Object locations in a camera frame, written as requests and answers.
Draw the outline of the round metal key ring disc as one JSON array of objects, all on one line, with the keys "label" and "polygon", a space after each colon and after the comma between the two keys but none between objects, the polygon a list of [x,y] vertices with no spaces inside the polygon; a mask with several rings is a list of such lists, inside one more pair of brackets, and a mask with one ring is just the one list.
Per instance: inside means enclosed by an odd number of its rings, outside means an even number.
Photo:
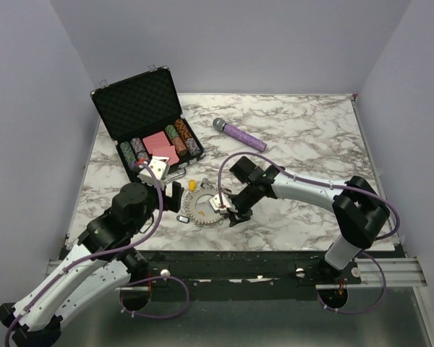
[{"label": "round metal key ring disc", "polygon": [[[186,193],[182,209],[184,214],[197,226],[213,226],[219,224],[223,220],[220,213],[215,213],[210,206],[209,200],[218,194],[217,188],[204,181],[200,184],[196,181],[196,190],[194,192]],[[198,213],[198,210],[203,210],[204,215]]]}]

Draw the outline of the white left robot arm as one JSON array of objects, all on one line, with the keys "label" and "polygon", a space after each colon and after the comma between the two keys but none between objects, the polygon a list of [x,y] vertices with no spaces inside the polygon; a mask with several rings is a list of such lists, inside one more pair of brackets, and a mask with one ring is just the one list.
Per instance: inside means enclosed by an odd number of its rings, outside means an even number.
[{"label": "white left robot arm", "polygon": [[132,237],[163,212],[179,212],[182,185],[172,184],[167,196],[162,185],[128,183],[111,207],[87,225],[57,268],[30,294],[0,306],[7,328],[5,346],[52,346],[69,319],[111,289],[150,283],[148,261],[135,249]]}]

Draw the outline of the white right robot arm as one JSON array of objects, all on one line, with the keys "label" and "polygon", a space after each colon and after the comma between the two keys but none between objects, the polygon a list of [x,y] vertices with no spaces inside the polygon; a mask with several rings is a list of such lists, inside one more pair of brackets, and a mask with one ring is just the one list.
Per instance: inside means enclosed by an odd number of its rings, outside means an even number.
[{"label": "white right robot arm", "polygon": [[391,215],[385,200],[361,176],[345,182],[314,179],[273,164],[262,169],[246,156],[230,171],[244,185],[230,199],[232,226],[254,219],[282,229],[292,222],[295,231],[310,231],[314,236],[338,233],[318,265],[326,283],[343,277],[344,268],[373,245]]}]

